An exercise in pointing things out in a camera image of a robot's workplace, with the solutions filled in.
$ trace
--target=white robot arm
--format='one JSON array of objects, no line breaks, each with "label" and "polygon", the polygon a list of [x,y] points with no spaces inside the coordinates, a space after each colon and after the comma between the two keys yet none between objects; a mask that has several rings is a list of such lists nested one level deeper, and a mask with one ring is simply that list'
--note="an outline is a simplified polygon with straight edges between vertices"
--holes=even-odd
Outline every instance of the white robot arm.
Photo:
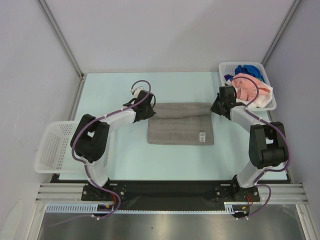
[{"label": "white robot arm", "polygon": [[133,99],[116,112],[98,118],[90,114],[84,115],[72,137],[72,156],[84,164],[88,180],[93,185],[102,187],[108,181],[108,155],[104,154],[111,150],[109,146],[112,132],[124,125],[151,118],[155,114],[154,105],[151,107],[155,96],[151,92],[142,87],[131,92]]},{"label": "white robot arm", "polygon": [[[264,172],[288,160],[288,148],[283,138],[284,125],[281,122],[267,122],[253,117],[254,115],[247,112],[243,103],[236,102],[233,86],[219,88],[211,111],[238,123],[250,133],[248,150],[250,161],[239,174],[233,177],[232,195],[241,195],[250,191]],[[267,144],[266,139],[273,140],[273,143]]]}]

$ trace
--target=black mounting plate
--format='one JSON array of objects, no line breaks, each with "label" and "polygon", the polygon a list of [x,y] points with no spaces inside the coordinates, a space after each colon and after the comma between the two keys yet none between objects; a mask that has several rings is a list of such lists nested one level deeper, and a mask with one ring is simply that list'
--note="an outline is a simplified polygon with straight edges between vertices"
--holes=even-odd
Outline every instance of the black mounting plate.
[{"label": "black mounting plate", "polygon": [[[231,181],[112,180],[104,188],[120,196],[120,210],[224,211],[224,202],[248,203],[247,195],[231,196],[230,184]],[[257,188],[249,194],[254,202],[260,201]],[[112,202],[113,196],[88,184],[83,188],[81,200]]]}]

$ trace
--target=white basket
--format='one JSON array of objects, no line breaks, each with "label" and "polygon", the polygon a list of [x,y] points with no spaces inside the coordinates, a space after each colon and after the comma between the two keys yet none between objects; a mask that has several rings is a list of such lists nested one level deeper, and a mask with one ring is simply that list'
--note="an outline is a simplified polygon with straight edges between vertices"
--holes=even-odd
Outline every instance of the white basket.
[{"label": "white basket", "polygon": [[[73,159],[70,142],[79,121],[52,122],[45,130],[35,157],[34,170],[37,173],[62,174],[84,173],[84,164]],[[110,134],[103,156],[103,167],[111,157],[114,134]]]},{"label": "white basket", "polygon": [[[234,76],[235,70],[239,65],[241,65],[241,66],[253,65],[253,66],[257,67],[263,76],[265,84],[271,86],[264,66],[261,63],[252,62],[252,61],[227,61],[227,62],[220,63],[219,64],[219,73],[220,73],[220,80],[221,80],[222,86],[224,86],[226,83],[225,75],[230,74],[230,75]],[[272,100],[264,108],[256,107],[256,108],[251,109],[251,111],[271,111],[271,110],[276,109],[276,107],[277,107],[276,99],[275,99],[274,94],[272,93]]]}]

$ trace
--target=white table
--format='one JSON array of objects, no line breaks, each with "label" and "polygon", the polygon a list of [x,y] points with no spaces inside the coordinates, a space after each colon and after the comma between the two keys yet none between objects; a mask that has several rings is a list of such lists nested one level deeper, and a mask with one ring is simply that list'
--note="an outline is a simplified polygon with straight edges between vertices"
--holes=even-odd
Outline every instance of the white table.
[{"label": "white table", "polygon": [[[209,102],[221,85],[218,72],[89,73],[76,120],[84,114],[100,117],[121,108],[137,80],[147,80],[157,103]],[[266,112],[260,117],[268,120]],[[249,134],[237,123],[212,114],[214,145],[154,145],[147,143],[148,121],[115,132],[115,154],[109,166],[112,180],[230,180],[249,161]],[[86,180],[83,166],[70,159],[80,173],[63,173],[60,180]],[[285,172],[268,172],[263,180],[287,180]]]}]

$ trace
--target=metal bracket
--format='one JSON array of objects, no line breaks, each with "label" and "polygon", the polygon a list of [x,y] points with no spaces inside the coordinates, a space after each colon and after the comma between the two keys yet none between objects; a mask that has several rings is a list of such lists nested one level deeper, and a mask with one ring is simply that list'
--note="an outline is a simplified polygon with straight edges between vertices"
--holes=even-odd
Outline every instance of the metal bracket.
[{"label": "metal bracket", "polygon": [[[121,198],[121,201],[125,200],[126,191],[127,191],[126,185],[112,185],[112,184],[110,184],[108,186],[105,186],[105,188],[118,194],[119,197]],[[87,202],[87,201],[94,201],[94,202],[96,202],[96,201],[112,201],[113,196],[111,194],[109,194],[108,192],[100,190],[91,184],[86,184],[83,187],[81,200],[85,201],[85,202]]]}]

